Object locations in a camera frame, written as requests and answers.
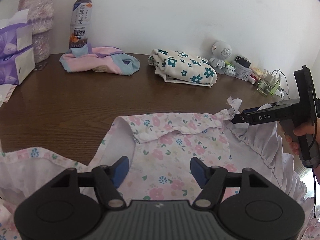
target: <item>white cloth with green flowers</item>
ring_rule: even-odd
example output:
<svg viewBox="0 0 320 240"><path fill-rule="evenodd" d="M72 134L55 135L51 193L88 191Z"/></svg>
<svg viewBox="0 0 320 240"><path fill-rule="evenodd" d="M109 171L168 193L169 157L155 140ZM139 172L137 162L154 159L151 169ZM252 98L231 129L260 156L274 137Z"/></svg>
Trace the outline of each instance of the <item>white cloth with green flowers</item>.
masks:
<svg viewBox="0 0 320 240"><path fill-rule="evenodd" d="M154 49L149 56L149 65L170 83L212 87L218 78L207 59L179 51Z"/></svg>

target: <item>wooden table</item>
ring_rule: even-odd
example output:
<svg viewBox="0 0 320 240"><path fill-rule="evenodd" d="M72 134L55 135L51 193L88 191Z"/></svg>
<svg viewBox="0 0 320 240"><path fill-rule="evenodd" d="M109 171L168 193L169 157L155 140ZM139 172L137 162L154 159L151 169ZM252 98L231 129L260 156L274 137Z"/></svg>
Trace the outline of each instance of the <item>wooden table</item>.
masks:
<svg viewBox="0 0 320 240"><path fill-rule="evenodd" d="M32 72L0 108L4 152L44 147L88 164L117 116L157 113L216 113L227 98L242 99L241 110L279 101L262 96L249 82L219 75L212 88L165 83L148 66L146 55L132 76L87 71L67 73L51 55L42 71Z"/></svg>

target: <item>vase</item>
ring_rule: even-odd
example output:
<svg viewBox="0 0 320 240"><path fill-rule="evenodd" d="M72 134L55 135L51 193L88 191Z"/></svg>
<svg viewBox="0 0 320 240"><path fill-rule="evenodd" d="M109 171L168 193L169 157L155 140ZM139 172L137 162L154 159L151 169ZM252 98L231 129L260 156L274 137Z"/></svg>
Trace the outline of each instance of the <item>vase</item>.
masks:
<svg viewBox="0 0 320 240"><path fill-rule="evenodd" d="M53 28L54 0L20 0L18 10L29 9L28 23L32 25L32 43L35 63L50 55L49 31Z"/></svg>

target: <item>finger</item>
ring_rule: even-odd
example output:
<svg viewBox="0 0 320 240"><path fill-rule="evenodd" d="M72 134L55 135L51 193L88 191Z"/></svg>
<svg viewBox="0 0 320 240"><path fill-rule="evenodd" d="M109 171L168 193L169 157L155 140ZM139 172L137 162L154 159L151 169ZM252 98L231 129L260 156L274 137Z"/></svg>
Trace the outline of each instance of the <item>finger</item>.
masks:
<svg viewBox="0 0 320 240"><path fill-rule="evenodd" d="M292 150L292 152L293 152L294 155L299 155L300 154L299 150Z"/></svg>
<svg viewBox="0 0 320 240"><path fill-rule="evenodd" d="M289 143L289 145L290 145L290 148L292 150L298 150L299 149L299 143L292 142L292 143Z"/></svg>
<svg viewBox="0 0 320 240"><path fill-rule="evenodd" d="M293 129L293 133L296 136L303 136L305 134L314 134L315 127L311 125L311 122L304 122L297 128Z"/></svg>
<svg viewBox="0 0 320 240"><path fill-rule="evenodd" d="M286 140L288 143L292 143L292 137L291 137L291 136L285 134L284 137L285 137L285 140Z"/></svg>

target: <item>glass cup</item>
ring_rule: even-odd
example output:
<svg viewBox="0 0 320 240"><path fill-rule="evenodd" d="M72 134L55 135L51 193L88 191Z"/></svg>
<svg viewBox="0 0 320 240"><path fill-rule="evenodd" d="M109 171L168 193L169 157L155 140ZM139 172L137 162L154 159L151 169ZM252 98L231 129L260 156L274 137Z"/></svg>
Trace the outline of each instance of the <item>glass cup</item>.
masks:
<svg viewBox="0 0 320 240"><path fill-rule="evenodd" d="M275 87L278 81L279 78L276 75L273 75L271 72L265 69L261 77L261 82L258 86L258 91L262 95L267 96L270 94L271 90Z"/></svg>

